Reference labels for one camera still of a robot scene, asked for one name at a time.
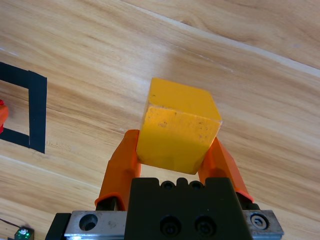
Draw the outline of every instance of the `floor plank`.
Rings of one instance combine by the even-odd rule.
[[[124,0],[189,26],[319,68],[317,0]]]
[[[1,141],[0,176],[12,183],[0,182],[0,212],[25,206],[25,219],[39,210],[31,226],[43,237],[49,225],[38,226],[37,215],[49,223],[55,212],[93,209],[107,161],[125,131],[140,127],[159,77],[212,93],[223,119],[218,136],[249,192],[280,215],[284,239],[317,239],[319,69],[119,0],[5,0],[0,29],[1,61],[48,79],[46,153]],[[10,102],[14,91],[1,88]],[[145,166],[142,176],[186,175]],[[46,188],[53,190],[43,197]]]

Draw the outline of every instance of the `wooden block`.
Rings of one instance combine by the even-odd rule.
[[[208,91],[153,78],[140,130],[140,163],[197,173],[222,119]]]

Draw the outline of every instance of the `black tape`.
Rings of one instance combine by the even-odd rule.
[[[0,139],[45,153],[47,78],[0,62],[0,80],[26,88],[29,93],[29,136],[4,128]]]

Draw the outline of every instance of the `wooden floor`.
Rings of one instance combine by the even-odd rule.
[[[159,77],[212,93],[250,194],[283,239],[319,240],[319,12],[317,0],[1,0],[0,62],[47,77],[48,96],[46,154],[0,142],[0,218],[43,240],[55,213],[93,210]],[[1,82],[0,99],[6,127],[27,134],[28,92]],[[0,238],[15,231],[0,222]]]

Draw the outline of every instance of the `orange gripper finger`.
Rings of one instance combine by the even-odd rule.
[[[105,199],[116,197],[118,210],[128,210],[130,188],[133,178],[140,177],[141,164],[136,153],[139,130],[129,130],[108,162],[99,198],[95,205]]]
[[[4,101],[0,100],[0,133],[4,130],[4,123],[9,116],[9,109]]]
[[[206,153],[198,174],[200,182],[203,184],[207,178],[230,178],[234,190],[254,202],[254,198],[248,193],[235,160],[217,137]]]

